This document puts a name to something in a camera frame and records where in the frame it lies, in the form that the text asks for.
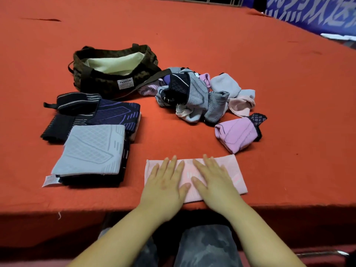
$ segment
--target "orange tablecloth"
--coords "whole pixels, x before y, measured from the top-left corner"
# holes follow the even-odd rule
[[[0,214],[129,210],[147,159],[229,154],[214,128],[142,97],[134,100],[142,118],[120,188],[41,188],[63,148],[39,137],[54,115],[42,103],[75,91],[72,54],[132,43],[148,44],[162,69],[226,72],[256,90],[254,112],[268,117],[263,138],[236,155],[247,203],[355,206],[356,51],[254,10],[170,1],[2,0],[0,22]]]

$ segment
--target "gray pants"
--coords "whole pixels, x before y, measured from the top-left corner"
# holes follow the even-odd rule
[[[133,267],[157,267],[157,247],[150,238]],[[229,227],[204,225],[185,230],[174,267],[243,267]]]

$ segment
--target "clothing tag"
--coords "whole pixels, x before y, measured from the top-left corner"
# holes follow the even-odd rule
[[[60,183],[59,177],[56,177],[55,174],[48,175],[46,176],[46,179],[43,183],[42,187],[56,187],[56,186],[61,186],[62,184]]]
[[[125,80],[118,80],[118,88],[120,90],[122,89],[126,89],[126,88],[130,88],[134,86],[134,79],[133,78],[129,78],[129,79],[125,79]]]

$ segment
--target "blue banner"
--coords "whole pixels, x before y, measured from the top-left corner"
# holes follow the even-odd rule
[[[316,34],[356,35],[356,0],[267,0],[265,13]]]

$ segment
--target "forearm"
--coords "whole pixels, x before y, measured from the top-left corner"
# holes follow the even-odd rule
[[[139,206],[88,247],[69,266],[131,266],[160,224],[152,211]]]
[[[242,199],[227,219],[235,229],[252,267],[305,266]]]

